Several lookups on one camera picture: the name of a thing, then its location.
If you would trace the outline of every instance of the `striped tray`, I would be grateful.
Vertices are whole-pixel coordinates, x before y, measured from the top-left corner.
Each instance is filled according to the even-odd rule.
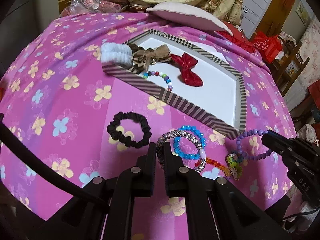
[[[244,132],[245,125],[246,125],[247,101],[245,96],[244,79],[242,74],[236,69],[234,69],[233,67],[231,67],[228,63],[210,54],[204,49],[201,49],[198,46],[184,39],[181,39],[179,37],[176,37],[158,30],[154,30],[154,29],[148,30],[126,41],[125,44],[136,43],[137,45],[139,45],[141,41],[147,40],[149,38],[148,36],[154,37],[155,35],[159,36],[158,38],[163,42],[166,41],[165,39],[170,40],[170,41],[167,41],[168,44],[173,43],[175,44],[174,47],[179,47],[179,49],[182,49],[187,53],[190,50],[193,51],[193,54],[195,54],[194,52],[198,53],[196,55],[200,59],[201,57],[202,59],[205,59],[205,61],[208,61],[209,59],[210,61],[208,62],[211,62],[212,60],[213,62],[215,62],[215,64],[212,64],[213,66],[215,66],[218,69],[220,68],[220,71],[223,71],[224,73],[227,73],[228,76],[232,77],[232,79],[235,81],[235,87],[236,87],[235,109],[233,112],[234,113],[233,125],[227,124],[225,121],[217,118],[214,114],[207,112],[205,109],[202,109],[201,107],[188,101],[187,99],[181,97],[180,95],[177,95],[172,91],[168,91],[167,89],[161,87],[160,85],[153,83],[149,79],[146,80],[142,78],[142,74],[138,75],[136,73],[131,72],[130,70],[127,70],[121,66],[116,66],[116,65],[103,66],[102,67],[103,71],[107,74],[113,75],[116,78],[121,79],[124,82],[127,82],[128,84],[140,90],[143,90],[144,92],[154,96],[155,98],[158,98],[159,100],[169,104],[170,106],[176,109],[179,109],[183,113],[195,118],[196,120],[211,127],[212,129],[218,131],[219,133],[225,135],[230,139],[235,139],[238,135]],[[215,92],[208,91],[209,95],[212,95],[212,93],[215,93]]]

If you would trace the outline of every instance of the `pink pillow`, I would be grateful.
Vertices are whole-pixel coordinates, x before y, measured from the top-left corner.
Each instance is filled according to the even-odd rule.
[[[162,2],[153,8],[147,8],[147,12],[165,20],[201,31],[226,31],[233,36],[229,28],[217,17],[192,5],[177,2]]]

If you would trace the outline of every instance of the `black scrunchie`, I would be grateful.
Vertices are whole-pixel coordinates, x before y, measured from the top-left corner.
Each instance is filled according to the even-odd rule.
[[[141,128],[143,131],[143,138],[141,141],[136,142],[132,141],[131,137],[125,137],[121,131],[117,131],[116,127],[120,125],[120,120],[131,119],[134,122],[139,122],[141,124]],[[145,145],[149,144],[149,138],[151,137],[150,126],[148,125],[147,119],[137,113],[129,112],[122,113],[119,112],[113,117],[113,121],[107,126],[107,132],[110,134],[113,140],[119,140],[119,142],[123,143],[127,147],[133,147],[139,149]]]

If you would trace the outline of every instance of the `red bow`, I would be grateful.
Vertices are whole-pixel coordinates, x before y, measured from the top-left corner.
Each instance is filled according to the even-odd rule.
[[[181,77],[186,85],[193,87],[203,86],[201,78],[196,73],[191,71],[191,68],[198,63],[195,58],[191,57],[187,53],[183,53],[182,57],[171,54],[171,58],[175,63],[179,64]]]

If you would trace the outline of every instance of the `pink floral tablecloth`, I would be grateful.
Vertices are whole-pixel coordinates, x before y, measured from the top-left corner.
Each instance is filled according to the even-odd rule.
[[[106,126],[119,111],[143,114],[154,142],[161,134],[181,125],[195,125],[207,139],[207,155],[225,164],[225,156],[236,149],[235,141],[103,73],[100,62],[103,42],[122,43],[151,28],[213,46],[244,74],[247,130],[272,129],[286,137],[295,136],[289,112],[258,53],[249,54],[224,39],[145,13],[86,14],[53,21],[23,49],[1,80],[0,87],[5,88],[0,102],[4,124],[51,169],[80,187],[98,175],[106,179],[118,176],[134,166],[138,156],[147,153],[147,147],[127,148],[107,133]],[[142,138],[140,125],[130,120],[121,122],[119,129],[136,140]],[[184,151],[195,152],[186,140],[181,143]],[[246,138],[242,143],[250,154],[266,150],[259,136]],[[194,167],[194,160],[184,162]],[[47,220],[71,198],[42,179],[5,146],[1,147],[0,167],[5,186],[43,219]],[[245,162],[239,181],[231,179],[231,182],[265,209],[290,188],[286,172],[281,157],[274,153],[258,162]],[[201,175],[214,179],[223,173],[207,165]],[[184,199],[169,199],[165,195],[159,165],[155,183],[152,198],[138,198],[135,202],[132,239],[186,239]]]

